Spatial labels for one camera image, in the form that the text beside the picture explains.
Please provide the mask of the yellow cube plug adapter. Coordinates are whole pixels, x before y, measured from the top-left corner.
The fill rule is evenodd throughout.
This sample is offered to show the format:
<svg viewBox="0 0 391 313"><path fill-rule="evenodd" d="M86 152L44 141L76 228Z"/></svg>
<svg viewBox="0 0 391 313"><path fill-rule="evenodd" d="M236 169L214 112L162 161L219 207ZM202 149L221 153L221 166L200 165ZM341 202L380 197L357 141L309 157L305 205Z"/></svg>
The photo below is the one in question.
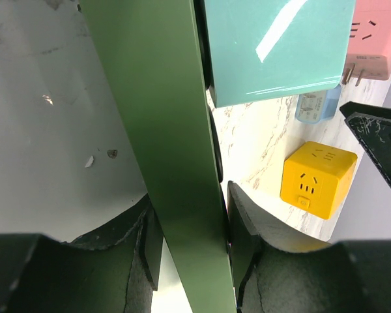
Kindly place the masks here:
<svg viewBox="0 0 391 313"><path fill-rule="evenodd" d="M308 141L284 162L280 198L328 220L346 198L357 160L353 152Z"/></svg>

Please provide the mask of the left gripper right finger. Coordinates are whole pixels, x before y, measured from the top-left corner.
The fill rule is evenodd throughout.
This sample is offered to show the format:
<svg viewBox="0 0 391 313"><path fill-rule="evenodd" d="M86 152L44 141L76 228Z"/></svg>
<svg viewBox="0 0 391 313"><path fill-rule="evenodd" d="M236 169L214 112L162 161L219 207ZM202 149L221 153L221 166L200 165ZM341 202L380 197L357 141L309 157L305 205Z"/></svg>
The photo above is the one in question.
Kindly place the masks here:
<svg viewBox="0 0 391 313"><path fill-rule="evenodd" d="M391 312L391 240L327 243L227 186L238 312Z"/></svg>

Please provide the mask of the teal plug adapter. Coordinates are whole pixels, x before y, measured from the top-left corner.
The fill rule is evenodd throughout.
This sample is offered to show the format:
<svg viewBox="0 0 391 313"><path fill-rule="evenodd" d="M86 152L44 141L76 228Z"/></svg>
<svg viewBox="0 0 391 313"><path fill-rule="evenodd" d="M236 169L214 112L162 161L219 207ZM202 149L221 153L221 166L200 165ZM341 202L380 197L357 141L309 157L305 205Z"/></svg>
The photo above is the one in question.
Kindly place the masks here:
<svg viewBox="0 0 391 313"><path fill-rule="evenodd" d="M206 1L214 105L335 88L355 5L350 0Z"/></svg>

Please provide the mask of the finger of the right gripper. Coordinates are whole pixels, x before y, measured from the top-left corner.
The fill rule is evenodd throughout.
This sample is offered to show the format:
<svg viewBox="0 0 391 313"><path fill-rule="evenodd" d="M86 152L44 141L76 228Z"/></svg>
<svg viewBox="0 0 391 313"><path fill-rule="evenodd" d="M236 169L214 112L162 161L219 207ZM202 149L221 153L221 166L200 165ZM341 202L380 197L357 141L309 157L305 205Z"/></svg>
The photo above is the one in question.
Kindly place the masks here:
<svg viewBox="0 0 391 313"><path fill-rule="evenodd" d="M391 188L391 108L347 102L345 123Z"/></svg>

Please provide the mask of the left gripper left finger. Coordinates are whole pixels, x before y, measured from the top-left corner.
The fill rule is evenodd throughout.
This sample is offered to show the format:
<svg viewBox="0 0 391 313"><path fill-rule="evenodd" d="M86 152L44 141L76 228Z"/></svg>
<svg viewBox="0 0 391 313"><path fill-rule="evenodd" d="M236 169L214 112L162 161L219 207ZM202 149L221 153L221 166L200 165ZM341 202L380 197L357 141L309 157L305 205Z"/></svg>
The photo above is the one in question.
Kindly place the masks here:
<svg viewBox="0 0 391 313"><path fill-rule="evenodd" d="M163 238L148 196L69 243L0 234L0 312L150 312Z"/></svg>

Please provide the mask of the pink cube plug adapter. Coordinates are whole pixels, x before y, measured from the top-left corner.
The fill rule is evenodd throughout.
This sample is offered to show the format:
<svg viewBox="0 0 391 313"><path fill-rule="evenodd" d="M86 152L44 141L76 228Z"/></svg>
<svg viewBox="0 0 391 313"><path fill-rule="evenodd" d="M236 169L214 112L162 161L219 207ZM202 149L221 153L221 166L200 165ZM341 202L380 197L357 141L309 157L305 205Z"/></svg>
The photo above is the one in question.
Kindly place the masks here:
<svg viewBox="0 0 391 313"><path fill-rule="evenodd" d="M385 81L391 75L391 0L356 2L341 83Z"/></svg>

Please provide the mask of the green power strip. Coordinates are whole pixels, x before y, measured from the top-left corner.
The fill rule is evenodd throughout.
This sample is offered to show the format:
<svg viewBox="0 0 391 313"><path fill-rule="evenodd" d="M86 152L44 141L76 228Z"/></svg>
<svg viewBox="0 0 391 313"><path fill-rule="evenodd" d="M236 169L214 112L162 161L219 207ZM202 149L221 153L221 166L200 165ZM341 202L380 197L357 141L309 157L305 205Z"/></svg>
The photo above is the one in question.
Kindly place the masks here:
<svg viewBox="0 0 391 313"><path fill-rule="evenodd" d="M234 312L193 1L81 1L193 312Z"/></svg>

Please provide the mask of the light blue plug adapter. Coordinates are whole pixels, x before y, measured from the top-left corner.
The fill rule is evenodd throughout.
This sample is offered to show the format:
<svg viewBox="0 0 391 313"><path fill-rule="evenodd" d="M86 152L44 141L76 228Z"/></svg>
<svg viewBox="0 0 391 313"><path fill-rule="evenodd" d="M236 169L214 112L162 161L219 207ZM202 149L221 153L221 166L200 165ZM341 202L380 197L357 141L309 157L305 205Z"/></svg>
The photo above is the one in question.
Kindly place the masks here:
<svg viewBox="0 0 391 313"><path fill-rule="evenodd" d="M295 118L312 125L332 119L336 114L340 95L340 84L333 89L300 95Z"/></svg>

